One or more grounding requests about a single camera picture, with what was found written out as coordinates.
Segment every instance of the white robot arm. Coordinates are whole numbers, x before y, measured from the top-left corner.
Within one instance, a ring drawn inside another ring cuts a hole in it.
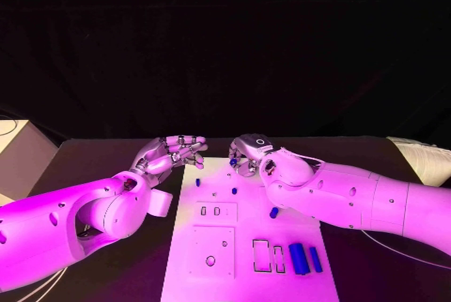
[[[19,200],[0,208],[0,292],[19,288],[127,238],[146,214],[164,217],[172,194],[153,187],[172,168],[203,168],[203,137],[156,138],[128,171]],[[76,235],[75,219],[91,227]]]
[[[451,255],[450,189],[304,157],[275,148],[261,134],[233,140],[229,158],[238,174],[259,173],[277,207],[291,207],[337,227],[402,235]]]

